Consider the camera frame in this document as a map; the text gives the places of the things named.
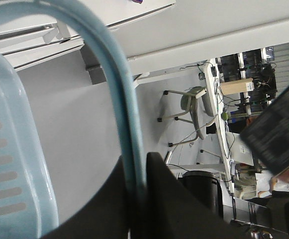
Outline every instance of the white table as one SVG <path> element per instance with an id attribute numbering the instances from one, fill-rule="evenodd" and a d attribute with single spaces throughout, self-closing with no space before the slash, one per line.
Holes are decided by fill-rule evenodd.
<path id="1" fill-rule="evenodd" d="M 219 71 L 217 68 L 217 64 L 215 59 L 210 59 L 208 60 L 213 66 L 216 67 L 217 70 L 217 76 L 213 77 L 212 72 L 211 72 L 211 64 L 205 63 L 204 65 L 204 73 L 205 73 L 205 78 L 206 78 L 206 87 L 208 91 L 208 96 L 210 98 L 210 103 L 212 107 L 213 114 L 216 115 L 215 118 L 215 125 L 216 125 L 216 133 L 218 136 L 219 140 L 219 146 L 220 146 L 220 151 L 221 151 L 221 157 L 225 166 L 225 174 L 227 177 L 227 180 L 231 179 L 231 157 L 229 155 L 229 150 L 228 150 L 228 145 L 227 145 L 227 140 L 226 140 L 226 131 L 225 131 L 225 121 L 221 118 L 221 114 L 223 112 L 224 108 L 224 103 L 221 102 L 221 99 L 223 98 L 223 95 L 221 94 L 220 90 L 216 90 L 215 86 L 216 84 L 214 82 L 218 82 L 218 86 L 220 84 L 219 81 Z M 228 188 L 231 193 L 234 193 L 234 183 L 231 181 L 228 182 Z"/>

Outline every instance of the person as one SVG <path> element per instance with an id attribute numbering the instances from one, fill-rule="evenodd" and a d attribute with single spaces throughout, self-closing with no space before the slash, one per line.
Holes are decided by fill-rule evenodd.
<path id="1" fill-rule="evenodd" d="M 276 186 L 278 184 L 278 178 L 276 177 L 272 177 L 270 179 L 270 189 L 269 191 L 260 191 L 258 192 L 258 197 L 257 198 L 252 198 L 252 199 L 248 199 L 248 202 L 251 203 L 255 203 L 261 206 L 267 206 L 267 204 L 269 203 L 269 201 L 271 201 L 271 199 L 288 199 L 289 200 L 289 191 L 285 191 L 289 186 L 287 186 L 288 184 L 286 183 L 282 183 L 280 182 L 280 191 L 275 190 Z"/>

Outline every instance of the office chair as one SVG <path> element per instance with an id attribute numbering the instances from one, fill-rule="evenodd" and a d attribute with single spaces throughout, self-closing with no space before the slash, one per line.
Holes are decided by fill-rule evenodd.
<path id="1" fill-rule="evenodd" d="M 171 116 L 158 117 L 157 118 L 158 122 L 163 122 L 164 120 L 168 120 L 168 119 L 180 120 L 186 123 L 193 124 L 196 130 L 195 138 L 186 140 L 186 141 L 181 141 L 178 143 L 170 142 L 169 147 L 173 147 L 179 144 L 194 142 L 198 138 L 201 138 L 201 139 L 206 138 L 206 127 L 212 125 L 215 120 L 214 119 L 211 122 L 205 122 L 204 117 L 203 117 L 204 115 L 213 116 L 210 113 L 208 113 L 208 112 L 211 112 L 211 110 L 204 110 L 201 107 L 201 105 L 207 101 L 206 95 L 205 95 L 206 92 L 207 92 L 206 88 L 200 87 L 200 86 L 193 87 L 188 92 L 180 92 L 180 91 L 172 91 L 172 90 L 167 90 L 163 92 L 163 95 L 168 95 L 169 93 L 182 95 L 181 109 L 184 111 L 182 113 L 178 113 L 178 114 L 171 115 Z M 179 116 L 186 115 L 187 113 L 190 113 L 192 121 L 179 118 Z"/>

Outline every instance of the floor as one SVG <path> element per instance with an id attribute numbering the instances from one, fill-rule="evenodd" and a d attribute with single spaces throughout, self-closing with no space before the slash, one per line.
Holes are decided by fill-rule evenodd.
<path id="1" fill-rule="evenodd" d="M 173 115 L 182 111 L 180 108 L 181 95 L 168 94 L 167 96 L 163 96 L 164 90 L 185 91 L 194 86 L 201 86 L 203 83 L 203 81 L 197 78 L 196 74 L 191 74 L 185 77 L 147 83 L 137 87 L 146 151 L 156 151 L 164 157 L 167 151 L 172 150 L 173 155 L 170 161 L 172 164 L 218 163 L 217 158 L 212 155 L 203 155 L 202 157 L 200 155 L 202 148 L 207 148 L 210 151 L 215 150 L 218 153 L 212 147 L 212 142 L 217 140 L 216 135 L 209 135 L 205 140 L 198 139 L 190 144 L 169 148 L 169 142 L 183 140 L 194 131 L 194 127 L 192 124 L 173 119 L 157 122 L 157 117 L 159 116 Z M 190 120 L 190 115 L 187 114 L 183 118 Z"/>
<path id="2" fill-rule="evenodd" d="M 19 72 L 25 86 L 56 195 L 60 222 L 79 210 L 101 187 L 120 155 L 116 124 L 106 82 L 93 85 L 79 51 Z M 181 111 L 178 95 L 203 84 L 188 75 L 138 86 L 136 89 L 145 151 L 165 157 L 168 142 L 192 133 L 181 121 L 157 122 L 163 114 Z M 218 163 L 201 149 L 219 152 L 216 135 L 179 146 L 173 164 Z"/>

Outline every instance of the brown box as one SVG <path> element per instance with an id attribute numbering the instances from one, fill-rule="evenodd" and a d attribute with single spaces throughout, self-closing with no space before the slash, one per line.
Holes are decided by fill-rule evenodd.
<path id="1" fill-rule="evenodd" d="M 253 78 L 224 82 L 220 84 L 220 88 L 224 95 L 253 91 L 254 90 Z"/>

